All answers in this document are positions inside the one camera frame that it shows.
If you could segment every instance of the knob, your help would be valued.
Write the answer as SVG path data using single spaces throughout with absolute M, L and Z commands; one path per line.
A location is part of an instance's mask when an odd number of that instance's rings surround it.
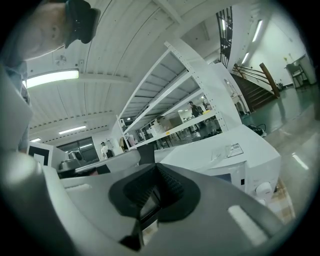
M 256 195 L 259 198 L 265 198 L 268 196 L 268 194 L 272 193 L 272 187 L 270 182 L 264 182 L 261 183 L 256 189 L 255 189 Z

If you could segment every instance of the fluorescent light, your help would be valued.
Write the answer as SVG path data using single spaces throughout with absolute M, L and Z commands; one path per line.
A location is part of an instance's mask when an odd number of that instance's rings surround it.
M 88 145 L 81 146 L 80 149 L 89 147 L 89 146 L 91 146 L 91 145 L 92 145 L 92 143 L 91 143 L 91 144 L 88 144 Z
M 256 41 L 258 33 L 259 33 L 259 30 L 260 30 L 260 27 L 261 27 L 261 24 L 262 24 L 262 20 L 259 21 L 258 26 L 256 27 L 256 31 L 255 31 L 255 34 L 254 34 L 252 42 Z
M 68 79 L 77 79 L 79 78 L 78 70 L 68 70 L 68 71 L 59 71 L 53 72 L 49 74 L 42 74 L 32 78 L 27 79 L 26 83 L 23 81 L 24 86 L 27 88 L 31 88 L 34 86 L 60 81 L 60 80 L 68 80 Z
M 299 156 L 297 156 L 296 154 L 293 154 L 292 156 L 299 163 L 299 165 L 302 166 L 303 169 L 309 170 L 309 167 L 300 159 Z
M 73 131 L 76 131 L 76 130 L 80 130 L 80 129 L 84 129 L 86 128 L 86 126 L 80 126 L 80 127 L 77 127 L 77 128 L 73 128 L 73 129 L 70 129 L 70 130 L 64 130 L 64 131 L 60 131 L 59 134 L 66 134 L 66 133 L 69 133 L 69 132 L 73 132 Z
M 247 52 L 247 53 L 245 54 L 245 56 L 244 56 L 243 61 L 242 61 L 242 63 L 241 63 L 241 64 L 245 63 L 246 58 L 248 57 L 248 55 L 249 55 L 249 52 Z
M 223 29 L 223 31 L 226 30 L 226 24 L 225 24 L 225 21 L 224 21 L 224 20 L 222 20 L 222 29 Z
M 41 139 L 40 138 L 35 138 L 35 139 L 33 139 L 33 140 L 30 140 L 31 142 L 38 142 L 38 141 L 41 141 Z

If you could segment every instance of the white ceiling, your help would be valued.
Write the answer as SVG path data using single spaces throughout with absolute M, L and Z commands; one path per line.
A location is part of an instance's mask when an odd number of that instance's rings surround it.
M 240 2 L 170 0 L 170 8 L 167 9 L 156 4 L 164 0 L 87 1 L 91 7 L 101 10 L 93 41 L 88 44 L 75 41 L 68 49 L 62 48 L 28 61 L 29 76 L 78 68 L 81 73 L 128 78 L 131 84 L 83 82 L 79 79 L 30 88 L 28 91 L 34 112 L 30 123 L 31 140 L 41 138 L 41 142 L 61 145 L 72 139 L 88 137 L 94 131 L 108 129 L 115 122 L 115 114 L 122 111 L 150 66 L 166 50 L 163 42 L 167 36 L 175 34 L 181 37 L 194 28 L 186 40 L 195 45 L 192 34 L 200 30 L 197 25 L 205 20 L 210 41 L 215 42 L 215 13 Z M 183 23 L 175 20 L 177 15 Z M 197 37 L 206 43 L 204 30 Z M 84 122 L 88 131 L 59 136 L 58 132 L 83 125 Z

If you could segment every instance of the white machine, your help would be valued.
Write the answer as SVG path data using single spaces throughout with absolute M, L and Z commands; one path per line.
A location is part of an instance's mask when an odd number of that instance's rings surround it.
M 225 153 L 225 146 L 230 146 Z M 258 134 L 241 125 L 197 142 L 155 151 L 160 163 L 226 180 L 257 200 L 270 201 L 278 181 L 281 156 Z

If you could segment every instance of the window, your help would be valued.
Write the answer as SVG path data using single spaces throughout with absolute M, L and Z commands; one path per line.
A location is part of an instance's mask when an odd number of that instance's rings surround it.
M 57 148 L 67 153 L 70 153 L 71 151 L 80 152 L 80 154 L 83 157 L 83 160 L 85 160 L 88 165 L 95 162 L 99 162 L 95 145 L 91 137 L 77 140 L 65 145 L 61 145 Z

